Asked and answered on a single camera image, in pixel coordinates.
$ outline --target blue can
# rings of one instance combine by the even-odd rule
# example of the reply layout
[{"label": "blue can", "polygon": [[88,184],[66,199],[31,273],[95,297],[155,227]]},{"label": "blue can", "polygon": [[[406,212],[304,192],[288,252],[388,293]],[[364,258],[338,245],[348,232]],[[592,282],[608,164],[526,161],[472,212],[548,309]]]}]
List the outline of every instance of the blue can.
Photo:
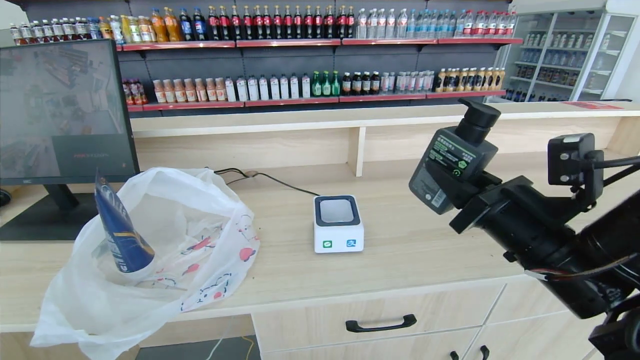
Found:
[{"label": "blue can", "polygon": [[129,213],[99,171],[95,175],[94,195],[109,249],[118,270],[133,273],[151,264],[156,252],[133,228]]}]

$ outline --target white wall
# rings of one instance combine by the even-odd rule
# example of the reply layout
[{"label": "white wall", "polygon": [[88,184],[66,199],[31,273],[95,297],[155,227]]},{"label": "white wall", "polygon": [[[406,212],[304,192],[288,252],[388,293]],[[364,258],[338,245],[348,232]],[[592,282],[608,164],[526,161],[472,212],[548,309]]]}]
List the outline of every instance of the white wall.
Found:
[{"label": "white wall", "polygon": [[0,29],[8,29],[9,23],[27,22],[27,14],[19,6],[0,0]]}]

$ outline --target red shelf edge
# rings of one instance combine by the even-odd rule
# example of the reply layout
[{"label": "red shelf edge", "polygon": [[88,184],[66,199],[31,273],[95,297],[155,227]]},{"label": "red shelf edge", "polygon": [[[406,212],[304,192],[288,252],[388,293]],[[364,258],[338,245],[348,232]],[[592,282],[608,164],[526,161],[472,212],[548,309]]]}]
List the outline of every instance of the red shelf edge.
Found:
[{"label": "red shelf edge", "polygon": [[464,92],[430,92],[427,99],[447,99],[451,97],[497,96],[506,94],[506,90],[464,91]]}]

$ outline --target drawer handle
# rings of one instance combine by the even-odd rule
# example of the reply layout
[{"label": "drawer handle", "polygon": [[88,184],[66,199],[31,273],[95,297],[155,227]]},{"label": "drawer handle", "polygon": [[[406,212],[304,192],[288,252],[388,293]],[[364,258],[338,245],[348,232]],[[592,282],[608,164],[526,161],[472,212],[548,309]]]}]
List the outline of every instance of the drawer handle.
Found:
[{"label": "drawer handle", "polygon": [[404,329],[405,327],[415,325],[415,323],[418,322],[414,314],[404,315],[403,319],[404,319],[403,323],[401,323],[400,325],[393,325],[393,326],[361,327],[360,325],[358,325],[358,322],[356,320],[347,320],[347,322],[345,322],[345,325],[347,327],[347,331],[350,331],[350,332],[374,332],[374,331]]}]

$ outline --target white plastic bag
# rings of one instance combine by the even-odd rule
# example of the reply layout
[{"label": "white plastic bag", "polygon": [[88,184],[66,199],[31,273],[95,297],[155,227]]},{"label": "white plastic bag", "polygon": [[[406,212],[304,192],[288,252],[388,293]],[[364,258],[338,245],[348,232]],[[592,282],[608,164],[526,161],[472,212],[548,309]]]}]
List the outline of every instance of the white plastic bag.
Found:
[{"label": "white plastic bag", "polygon": [[90,359],[113,360],[181,311],[231,295],[253,264],[253,213],[212,170],[151,168],[118,196],[156,252],[155,276],[123,285],[93,218],[47,288],[31,346],[77,342]]}]

